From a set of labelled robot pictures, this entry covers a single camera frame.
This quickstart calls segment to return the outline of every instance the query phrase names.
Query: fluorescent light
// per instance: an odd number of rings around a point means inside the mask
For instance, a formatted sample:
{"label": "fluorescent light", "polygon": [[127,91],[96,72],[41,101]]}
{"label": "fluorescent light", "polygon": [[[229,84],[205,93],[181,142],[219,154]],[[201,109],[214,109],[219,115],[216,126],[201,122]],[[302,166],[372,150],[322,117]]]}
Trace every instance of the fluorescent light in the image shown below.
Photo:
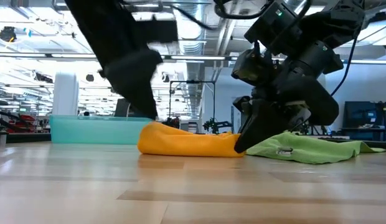
{"label": "fluorescent light", "polygon": [[36,104],[37,102],[27,100],[27,101],[23,101],[23,103],[28,103],[28,104],[34,105],[34,104]]}
{"label": "fluorescent light", "polygon": [[172,59],[176,60],[225,60],[225,57],[217,57],[217,56],[171,56]]}
{"label": "fluorescent light", "polygon": [[45,54],[28,54],[28,53],[0,53],[0,57],[46,57]]}
{"label": "fluorescent light", "polygon": [[[299,6],[294,10],[295,13],[300,13],[305,5],[306,1],[301,1]],[[311,14],[315,14],[317,12],[321,12],[324,9],[324,6],[312,6],[308,9],[308,11],[305,13],[305,16],[309,16]]]}
{"label": "fluorescent light", "polygon": [[80,89],[101,89],[101,90],[106,90],[106,89],[111,89],[110,86],[80,86]]}
{"label": "fluorescent light", "polygon": [[55,85],[18,85],[18,84],[0,84],[0,87],[7,88],[7,87],[19,87],[19,88],[54,88]]}
{"label": "fluorescent light", "polygon": [[52,54],[52,56],[63,58],[96,58],[94,54]]}
{"label": "fluorescent light", "polygon": [[180,62],[180,63],[204,63],[204,61],[200,61],[200,60],[176,60],[175,62]]}
{"label": "fluorescent light", "polygon": [[351,63],[359,65],[386,65],[386,60],[352,60]]}
{"label": "fluorescent light", "polygon": [[145,4],[145,5],[136,5],[137,7],[158,7],[158,5],[155,4]]}
{"label": "fluorescent light", "polygon": [[385,46],[386,45],[386,37],[384,37],[383,39],[381,39],[378,42],[374,43],[373,45]]}
{"label": "fluorescent light", "polygon": [[11,105],[5,105],[5,106],[0,106],[0,108],[19,108],[20,106],[11,106]]}

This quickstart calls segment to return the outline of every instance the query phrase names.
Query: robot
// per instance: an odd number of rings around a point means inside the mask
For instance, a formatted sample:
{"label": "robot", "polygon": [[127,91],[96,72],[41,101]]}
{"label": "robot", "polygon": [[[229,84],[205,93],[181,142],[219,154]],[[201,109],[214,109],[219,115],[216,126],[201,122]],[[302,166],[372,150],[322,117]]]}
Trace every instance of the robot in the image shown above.
{"label": "robot", "polygon": [[[311,124],[334,122],[338,104],[316,79],[322,73],[344,68],[333,49],[359,35],[365,18],[364,0],[330,0],[322,12],[310,16],[304,15],[312,0],[306,1],[299,14],[283,0],[270,0],[253,15],[227,14],[224,4],[229,1],[214,0],[218,16],[257,19],[245,34],[255,47],[239,56],[232,74],[253,86],[251,96],[234,102],[248,116],[240,128],[235,150],[243,152],[268,137],[293,129],[290,120],[297,114],[297,101],[304,102],[310,110]],[[150,80],[162,58],[147,44],[177,41],[176,21],[136,21],[132,13],[138,7],[122,0],[92,0],[89,7],[84,1],[65,3],[96,54],[103,69],[100,75],[138,111],[155,119],[156,102]],[[259,42],[267,49],[264,54]],[[287,56],[283,63],[271,59],[271,55],[278,54]]]}

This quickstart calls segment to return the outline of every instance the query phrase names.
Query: yellow cloth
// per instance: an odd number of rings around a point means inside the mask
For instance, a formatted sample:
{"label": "yellow cloth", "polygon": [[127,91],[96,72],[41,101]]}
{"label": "yellow cloth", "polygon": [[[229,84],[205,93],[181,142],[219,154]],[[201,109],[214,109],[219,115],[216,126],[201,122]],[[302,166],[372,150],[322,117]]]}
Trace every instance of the yellow cloth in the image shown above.
{"label": "yellow cloth", "polygon": [[193,134],[152,122],[139,136],[138,149],[143,154],[165,156],[243,157],[234,147],[238,134]]}

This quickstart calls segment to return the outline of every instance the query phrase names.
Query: green cloth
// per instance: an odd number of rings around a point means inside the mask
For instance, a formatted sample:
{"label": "green cloth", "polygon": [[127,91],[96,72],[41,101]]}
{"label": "green cloth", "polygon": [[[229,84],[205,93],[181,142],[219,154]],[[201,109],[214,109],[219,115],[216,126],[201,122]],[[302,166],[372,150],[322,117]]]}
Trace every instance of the green cloth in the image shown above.
{"label": "green cloth", "polygon": [[359,153],[385,151],[370,148],[361,141],[335,143],[285,132],[249,148],[247,154],[306,164],[324,164],[344,161]]}

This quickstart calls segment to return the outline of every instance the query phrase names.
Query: teal bin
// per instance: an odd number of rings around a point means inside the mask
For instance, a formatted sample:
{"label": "teal bin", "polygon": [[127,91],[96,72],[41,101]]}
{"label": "teal bin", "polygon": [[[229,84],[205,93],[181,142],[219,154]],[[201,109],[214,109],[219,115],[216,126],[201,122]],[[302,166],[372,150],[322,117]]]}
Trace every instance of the teal bin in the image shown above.
{"label": "teal bin", "polygon": [[149,122],[148,118],[62,115],[51,115],[49,119],[52,142],[62,144],[134,145]]}

